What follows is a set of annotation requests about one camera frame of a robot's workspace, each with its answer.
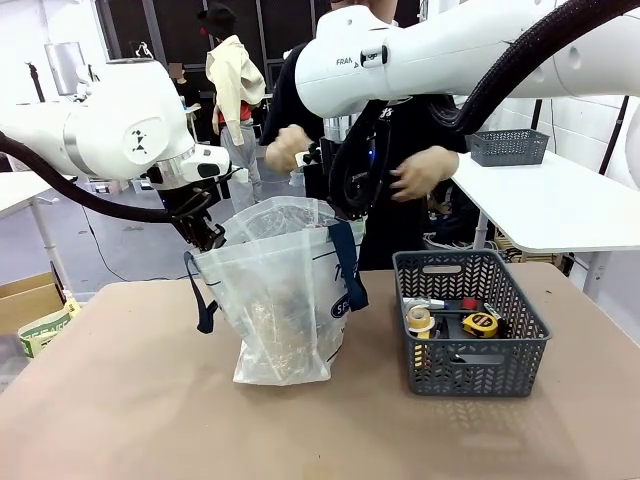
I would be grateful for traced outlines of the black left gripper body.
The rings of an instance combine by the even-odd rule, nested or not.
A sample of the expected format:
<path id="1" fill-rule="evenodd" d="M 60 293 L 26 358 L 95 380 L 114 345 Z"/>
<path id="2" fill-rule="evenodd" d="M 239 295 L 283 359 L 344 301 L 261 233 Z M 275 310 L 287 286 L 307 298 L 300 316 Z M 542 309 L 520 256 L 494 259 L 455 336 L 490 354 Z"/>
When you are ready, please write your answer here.
<path id="1" fill-rule="evenodd" d="M 197 181 L 176 189 L 159 190 L 158 195 L 173 217 L 172 225 L 188 244 L 195 247 L 194 236 L 207 233 L 213 248 L 211 227 L 216 223 L 208 209 L 222 200 L 230 199 L 227 181 Z"/>

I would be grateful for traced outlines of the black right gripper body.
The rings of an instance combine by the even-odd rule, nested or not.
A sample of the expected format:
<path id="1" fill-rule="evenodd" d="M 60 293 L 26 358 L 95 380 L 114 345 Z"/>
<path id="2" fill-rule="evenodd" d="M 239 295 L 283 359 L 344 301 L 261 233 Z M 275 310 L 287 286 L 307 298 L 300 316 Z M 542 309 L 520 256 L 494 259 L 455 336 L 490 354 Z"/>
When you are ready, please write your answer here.
<path id="1" fill-rule="evenodd" d="M 330 205 L 350 218 L 368 214 L 375 204 L 387 171 L 390 123 L 376 119 L 353 126 L 340 145 L 330 169 Z"/>

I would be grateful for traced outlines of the person's left hand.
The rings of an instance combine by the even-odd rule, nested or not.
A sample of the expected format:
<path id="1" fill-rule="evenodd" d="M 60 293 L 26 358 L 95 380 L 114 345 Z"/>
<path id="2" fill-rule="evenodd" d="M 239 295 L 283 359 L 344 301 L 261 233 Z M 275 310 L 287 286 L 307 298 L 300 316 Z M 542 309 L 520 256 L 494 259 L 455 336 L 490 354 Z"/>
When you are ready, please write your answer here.
<path id="1" fill-rule="evenodd" d="M 418 152 L 391 171 L 392 199 L 407 202 L 424 198 L 441 181 L 441 150 L 436 147 Z"/>

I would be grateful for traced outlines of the person's right hand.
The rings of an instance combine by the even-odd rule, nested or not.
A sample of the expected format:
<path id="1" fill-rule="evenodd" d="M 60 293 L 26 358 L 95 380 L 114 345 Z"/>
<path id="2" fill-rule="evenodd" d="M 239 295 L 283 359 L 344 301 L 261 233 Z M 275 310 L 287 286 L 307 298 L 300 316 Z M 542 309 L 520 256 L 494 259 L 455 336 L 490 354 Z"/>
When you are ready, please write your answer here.
<path id="1" fill-rule="evenodd" d="M 296 155 L 307 152 L 311 139 L 298 125 L 292 124 L 279 130 L 276 139 L 267 146 L 266 165 L 280 173 L 290 173 L 298 168 Z"/>

